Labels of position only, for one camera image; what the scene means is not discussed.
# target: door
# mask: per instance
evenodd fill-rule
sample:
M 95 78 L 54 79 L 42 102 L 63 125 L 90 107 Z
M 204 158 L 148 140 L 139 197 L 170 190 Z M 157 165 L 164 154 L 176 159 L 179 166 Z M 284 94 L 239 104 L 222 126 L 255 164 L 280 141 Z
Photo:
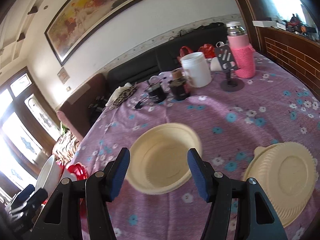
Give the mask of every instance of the door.
M 40 157 L 50 156 L 60 136 L 59 120 L 27 68 L 0 87 L 0 187 L 9 196 L 35 185 Z

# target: white wall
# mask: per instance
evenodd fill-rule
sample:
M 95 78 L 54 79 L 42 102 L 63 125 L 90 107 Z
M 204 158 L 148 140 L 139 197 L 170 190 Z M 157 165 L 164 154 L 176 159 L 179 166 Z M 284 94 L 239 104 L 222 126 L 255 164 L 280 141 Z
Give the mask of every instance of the white wall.
M 53 108 L 70 94 L 66 92 L 67 86 L 76 89 L 104 65 L 136 45 L 191 22 L 239 13 L 235 0 L 143 0 L 107 22 L 82 44 L 64 65 L 70 79 L 62 85 L 57 77 L 60 64 L 43 33 L 65 1 L 59 0 L 45 11 L 45 19 L 34 33 L 36 42 L 28 57 L 28 68 Z

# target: black sofa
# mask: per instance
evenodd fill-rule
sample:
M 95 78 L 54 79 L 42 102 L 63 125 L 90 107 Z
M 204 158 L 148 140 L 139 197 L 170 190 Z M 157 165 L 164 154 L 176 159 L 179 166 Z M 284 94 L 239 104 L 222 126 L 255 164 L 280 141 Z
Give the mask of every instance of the black sofa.
M 191 33 L 152 48 L 110 70 L 107 75 L 108 89 L 112 93 L 127 82 L 140 83 L 160 72 L 179 68 L 177 57 L 180 55 L 182 46 L 188 46 L 195 52 L 206 43 L 215 45 L 219 41 L 226 42 L 226 40 L 227 28 L 223 23 L 202 26 Z

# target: floral tablecloth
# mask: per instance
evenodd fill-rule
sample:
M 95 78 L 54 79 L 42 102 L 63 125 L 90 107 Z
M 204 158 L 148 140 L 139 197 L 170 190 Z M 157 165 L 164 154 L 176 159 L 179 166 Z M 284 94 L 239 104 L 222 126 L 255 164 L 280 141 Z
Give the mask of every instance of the floral tablecloth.
M 320 158 L 320 108 L 311 92 L 278 65 L 255 53 L 256 76 L 244 79 L 238 92 L 224 92 L 222 72 L 212 73 L 212 82 L 195 89 L 178 102 L 172 95 L 155 105 L 148 102 L 132 109 L 143 96 L 146 82 L 118 109 L 104 111 L 81 142 L 72 163 L 81 162 L 90 174 L 114 160 L 122 147 L 130 148 L 147 130 L 168 122 L 194 129 L 203 145 L 203 160 L 230 178 L 241 179 L 258 146 L 294 141 Z M 298 240 L 320 208 L 320 182 L 316 184 L 301 215 L 285 230 Z M 197 240 L 201 238 L 210 204 L 199 195 L 193 179 L 163 195 L 144 195 L 125 180 L 113 203 L 108 203 L 117 239 Z M 233 239 L 237 201 L 231 208 L 228 239 Z M 82 216 L 84 239 L 89 239 Z

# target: painting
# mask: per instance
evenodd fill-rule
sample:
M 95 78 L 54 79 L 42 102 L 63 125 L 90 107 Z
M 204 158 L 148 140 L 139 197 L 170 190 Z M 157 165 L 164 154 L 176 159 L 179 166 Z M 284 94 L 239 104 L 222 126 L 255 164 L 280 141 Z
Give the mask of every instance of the painting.
M 68 0 L 45 36 L 61 66 L 107 21 L 141 0 Z

